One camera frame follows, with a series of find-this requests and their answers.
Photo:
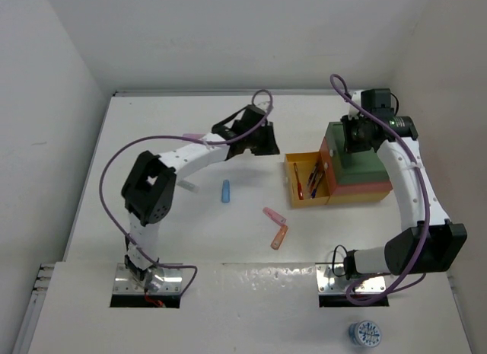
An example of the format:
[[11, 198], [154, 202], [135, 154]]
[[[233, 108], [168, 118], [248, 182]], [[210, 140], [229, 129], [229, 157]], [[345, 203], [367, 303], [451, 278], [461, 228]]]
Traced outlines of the magenta gel pen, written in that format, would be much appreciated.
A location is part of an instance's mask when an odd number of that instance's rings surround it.
[[315, 172], [314, 172], [314, 176], [313, 176], [313, 179], [310, 183], [310, 191], [312, 192], [315, 188], [315, 186], [317, 185], [319, 179], [321, 178], [321, 175], [323, 173], [323, 167], [322, 166], [317, 166]]

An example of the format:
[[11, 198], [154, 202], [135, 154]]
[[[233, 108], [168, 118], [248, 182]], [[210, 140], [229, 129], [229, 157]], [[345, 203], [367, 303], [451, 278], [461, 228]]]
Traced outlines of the yellow drawer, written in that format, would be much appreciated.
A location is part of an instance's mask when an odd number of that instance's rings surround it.
[[[287, 153], [285, 155], [285, 172], [288, 178], [289, 202], [292, 208], [297, 209], [314, 206], [325, 206], [329, 202], [330, 191], [329, 187], [327, 186], [324, 168], [321, 178], [318, 181], [320, 182], [320, 185], [318, 186], [316, 197], [314, 199], [310, 198], [311, 191], [310, 187], [307, 187], [307, 179], [316, 161], [319, 161], [319, 166], [323, 167], [322, 160], [318, 151], [304, 153]], [[303, 188], [304, 200], [299, 200], [298, 198], [298, 190], [294, 175], [293, 163], [297, 163], [298, 165], [299, 178]]]

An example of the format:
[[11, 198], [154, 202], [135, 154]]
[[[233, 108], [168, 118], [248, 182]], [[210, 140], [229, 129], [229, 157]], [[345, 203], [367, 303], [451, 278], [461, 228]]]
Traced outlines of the red pen with clip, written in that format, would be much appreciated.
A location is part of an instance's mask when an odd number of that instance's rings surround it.
[[303, 188], [301, 185], [301, 181], [299, 178], [299, 171], [298, 171], [298, 165], [297, 163], [293, 163], [293, 168], [294, 168], [294, 175], [297, 183], [297, 190], [298, 190], [298, 198], [299, 200], [304, 200], [304, 193], [303, 193]]

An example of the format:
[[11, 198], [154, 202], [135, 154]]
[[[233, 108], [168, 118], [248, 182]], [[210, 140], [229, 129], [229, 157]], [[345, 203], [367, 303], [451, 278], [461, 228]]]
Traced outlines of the purple highlighter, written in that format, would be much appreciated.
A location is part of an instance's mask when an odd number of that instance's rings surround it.
[[188, 139], [201, 139], [205, 136], [205, 134], [195, 134], [195, 133], [185, 133], [182, 135], [182, 137], [188, 138]]

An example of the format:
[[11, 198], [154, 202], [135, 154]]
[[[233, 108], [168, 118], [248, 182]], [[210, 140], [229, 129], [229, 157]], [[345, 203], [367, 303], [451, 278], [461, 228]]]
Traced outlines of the red gel pen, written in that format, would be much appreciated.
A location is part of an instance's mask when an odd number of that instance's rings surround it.
[[309, 177], [307, 179], [307, 187], [308, 188], [312, 184], [318, 168], [319, 168], [319, 161], [316, 161], [315, 164], [314, 164], [314, 166], [313, 166], [313, 168], [312, 168], [312, 171], [310, 172], [310, 175], [309, 175]]

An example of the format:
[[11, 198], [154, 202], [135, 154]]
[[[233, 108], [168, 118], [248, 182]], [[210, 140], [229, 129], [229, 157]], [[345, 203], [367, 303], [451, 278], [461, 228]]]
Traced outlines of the blue ballpoint pen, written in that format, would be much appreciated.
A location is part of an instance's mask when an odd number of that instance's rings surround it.
[[312, 192], [311, 192], [311, 195], [310, 195], [310, 198], [311, 199], [314, 199], [316, 197], [316, 194], [317, 194], [317, 190], [318, 190], [318, 186], [320, 185], [320, 182], [317, 182], [315, 187], [313, 188]]

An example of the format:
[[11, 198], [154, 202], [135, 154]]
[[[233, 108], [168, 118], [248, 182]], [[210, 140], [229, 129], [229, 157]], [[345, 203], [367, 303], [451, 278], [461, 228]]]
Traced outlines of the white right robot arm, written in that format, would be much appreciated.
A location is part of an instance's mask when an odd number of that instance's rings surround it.
[[412, 119], [397, 116], [388, 89], [356, 91], [354, 102], [387, 124], [384, 129], [355, 110], [341, 118], [344, 149], [352, 154], [374, 151], [384, 165], [399, 206], [402, 231], [384, 246], [351, 250], [344, 259], [347, 279], [374, 274], [399, 276], [450, 269], [466, 242], [464, 224], [454, 223], [436, 197], [419, 150]]

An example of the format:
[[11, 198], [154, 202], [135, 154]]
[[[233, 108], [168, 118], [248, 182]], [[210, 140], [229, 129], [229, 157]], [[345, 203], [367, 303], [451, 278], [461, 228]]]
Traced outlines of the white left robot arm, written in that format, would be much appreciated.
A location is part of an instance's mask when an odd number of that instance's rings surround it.
[[266, 111], [249, 104], [202, 137], [186, 137], [188, 144], [181, 148], [139, 154], [121, 191], [130, 223], [125, 265], [139, 282], [155, 267], [158, 230], [172, 206], [177, 182], [246, 150], [255, 156], [280, 153], [267, 116]]

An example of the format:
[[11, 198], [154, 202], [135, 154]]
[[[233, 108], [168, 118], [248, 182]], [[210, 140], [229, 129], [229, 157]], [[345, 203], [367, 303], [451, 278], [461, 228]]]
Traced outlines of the stacked drawer cabinet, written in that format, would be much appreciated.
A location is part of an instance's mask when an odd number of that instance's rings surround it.
[[374, 151], [348, 153], [340, 122], [331, 122], [320, 146], [330, 205], [378, 203], [393, 189]]

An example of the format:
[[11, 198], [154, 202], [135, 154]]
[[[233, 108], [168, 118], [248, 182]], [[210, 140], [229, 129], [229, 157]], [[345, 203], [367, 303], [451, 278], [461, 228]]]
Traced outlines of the pink highlighter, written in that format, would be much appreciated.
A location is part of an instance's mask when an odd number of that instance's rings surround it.
[[284, 225], [286, 223], [286, 218], [284, 218], [282, 215], [278, 214], [273, 209], [270, 209], [269, 207], [264, 207], [263, 213], [267, 217], [269, 217], [272, 221], [274, 221], [274, 223], [276, 223], [277, 225]]

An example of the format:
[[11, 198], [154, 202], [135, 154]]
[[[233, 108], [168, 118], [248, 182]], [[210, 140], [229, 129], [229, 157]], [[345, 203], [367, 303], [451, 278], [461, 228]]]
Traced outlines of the orange cap grey highlighter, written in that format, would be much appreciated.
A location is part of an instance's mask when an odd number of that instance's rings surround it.
[[196, 186], [194, 183], [190, 183], [186, 180], [180, 180], [177, 185], [182, 187], [185, 190], [190, 191], [191, 193], [197, 193], [199, 191], [199, 187]]

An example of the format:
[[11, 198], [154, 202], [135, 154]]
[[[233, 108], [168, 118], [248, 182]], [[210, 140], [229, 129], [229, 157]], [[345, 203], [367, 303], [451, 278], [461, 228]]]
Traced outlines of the blue patterned tape roll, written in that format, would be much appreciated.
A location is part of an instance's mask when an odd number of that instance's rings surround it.
[[359, 321], [349, 326], [349, 338], [356, 346], [377, 347], [382, 340], [379, 326], [373, 321]]

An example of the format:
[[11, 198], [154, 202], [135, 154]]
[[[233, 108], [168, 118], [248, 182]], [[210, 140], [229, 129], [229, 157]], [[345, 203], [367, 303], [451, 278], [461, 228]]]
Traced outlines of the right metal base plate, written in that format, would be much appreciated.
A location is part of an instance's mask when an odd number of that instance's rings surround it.
[[[317, 280], [317, 290], [320, 296], [324, 295], [344, 295], [347, 288], [355, 282], [355, 279], [347, 280], [344, 273], [343, 264], [335, 265], [332, 271], [330, 263], [317, 263], [315, 265]], [[376, 295], [383, 292], [387, 287], [385, 278], [382, 276], [364, 280], [352, 290], [352, 295]]]

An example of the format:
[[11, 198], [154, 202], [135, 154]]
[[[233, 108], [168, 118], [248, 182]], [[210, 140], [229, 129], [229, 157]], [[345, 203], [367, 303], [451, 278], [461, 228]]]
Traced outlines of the metal base plate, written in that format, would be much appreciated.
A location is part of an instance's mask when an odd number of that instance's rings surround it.
[[150, 268], [139, 281], [122, 263], [117, 264], [113, 282], [114, 295], [179, 295], [182, 290], [182, 272], [179, 269]]
[[[343, 264], [335, 265], [332, 271], [330, 263], [317, 263], [315, 265], [317, 280], [317, 290], [320, 296], [324, 295], [344, 295], [347, 288], [355, 282], [355, 279], [347, 280], [344, 273]], [[352, 290], [352, 295], [376, 295], [383, 292], [387, 287], [385, 278], [382, 276], [364, 280]]]

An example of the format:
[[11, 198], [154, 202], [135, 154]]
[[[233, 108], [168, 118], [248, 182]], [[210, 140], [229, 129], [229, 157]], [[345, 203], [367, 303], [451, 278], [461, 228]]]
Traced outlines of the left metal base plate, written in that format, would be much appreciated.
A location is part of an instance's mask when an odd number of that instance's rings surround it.
[[114, 295], [179, 295], [182, 290], [182, 272], [179, 269], [150, 268], [139, 281], [122, 263], [117, 264], [113, 282]]

